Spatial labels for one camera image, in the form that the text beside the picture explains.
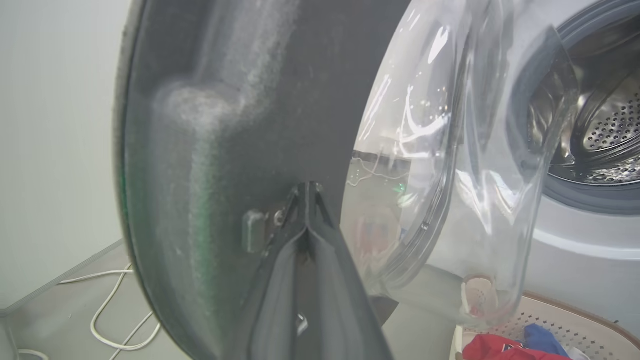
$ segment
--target gray floor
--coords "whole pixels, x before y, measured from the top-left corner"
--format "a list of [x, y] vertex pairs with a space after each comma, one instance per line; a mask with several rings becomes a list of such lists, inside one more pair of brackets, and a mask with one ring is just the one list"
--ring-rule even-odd
[[[102, 256], [71, 276], [124, 269], [128, 263], [124, 246]], [[11, 317], [13, 336], [18, 348], [47, 354], [51, 360], [108, 360], [114, 350], [96, 340], [90, 322], [118, 279], [109, 275], [77, 284], [57, 285], [29, 301]], [[150, 309], [137, 280], [127, 275], [118, 293], [97, 322], [98, 331], [115, 342], [122, 342]], [[151, 318], [133, 337], [130, 345], [140, 343], [153, 332], [157, 320]], [[453, 325], [443, 319], [398, 306], [383, 327], [396, 360], [447, 359], [451, 348]], [[188, 359], [161, 330], [146, 348], [121, 352], [118, 360]], [[31, 360], [34, 357], [23, 356]]]

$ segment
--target beige plastic basket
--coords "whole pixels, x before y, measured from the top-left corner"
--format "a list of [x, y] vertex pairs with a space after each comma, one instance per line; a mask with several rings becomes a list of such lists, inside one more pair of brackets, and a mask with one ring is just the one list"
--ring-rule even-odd
[[[564, 348], [575, 347], [590, 360], [640, 359], [640, 341], [620, 326], [532, 293], [525, 293], [508, 323], [486, 333], [524, 341], [524, 328], [532, 323], [549, 330]], [[468, 329], [456, 328], [451, 359], [462, 360], [462, 349], [475, 335]]]

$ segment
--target blue cloth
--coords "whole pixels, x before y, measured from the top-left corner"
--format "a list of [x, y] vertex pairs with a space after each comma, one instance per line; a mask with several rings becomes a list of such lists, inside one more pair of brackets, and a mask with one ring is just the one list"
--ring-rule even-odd
[[524, 339], [525, 346], [530, 349], [569, 357], [554, 335], [538, 324], [532, 323], [524, 328]]

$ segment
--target white wall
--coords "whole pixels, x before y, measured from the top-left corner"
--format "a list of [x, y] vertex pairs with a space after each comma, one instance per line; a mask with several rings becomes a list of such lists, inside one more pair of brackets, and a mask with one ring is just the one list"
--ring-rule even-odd
[[122, 237], [111, 109], [128, 9], [0, 1], [0, 310]]

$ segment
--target washing machine door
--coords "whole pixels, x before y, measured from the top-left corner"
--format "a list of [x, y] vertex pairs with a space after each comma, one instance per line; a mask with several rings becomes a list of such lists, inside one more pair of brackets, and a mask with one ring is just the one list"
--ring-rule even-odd
[[[116, 183], [136, 274], [174, 341], [194, 359], [228, 352], [276, 215], [308, 181], [342, 220], [371, 295], [470, 325], [506, 316], [540, 179], [575, 104], [572, 69], [538, 10], [134, 2]], [[243, 231], [247, 219], [263, 226]], [[316, 275], [298, 266], [309, 327], [296, 353], [314, 359]]]
[[342, 232], [370, 293], [466, 326], [522, 292], [549, 162], [570, 156], [577, 80], [536, 1], [414, 0], [362, 117]]

